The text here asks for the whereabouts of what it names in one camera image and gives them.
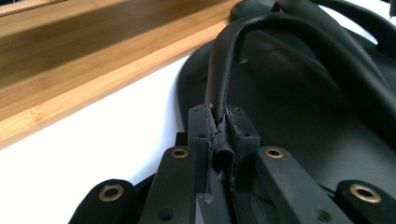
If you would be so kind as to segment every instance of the bamboo surface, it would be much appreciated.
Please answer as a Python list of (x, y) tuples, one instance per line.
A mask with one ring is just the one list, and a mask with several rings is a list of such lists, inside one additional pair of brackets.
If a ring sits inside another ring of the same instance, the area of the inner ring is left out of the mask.
[(237, 2), (67, 0), (0, 17), (0, 149), (188, 55)]
[(36, 7), (43, 7), (49, 4), (54, 4), (65, 0), (25, 0), (21, 2), (15, 2), (0, 7), (0, 17), (18, 13), (26, 10), (30, 10)]

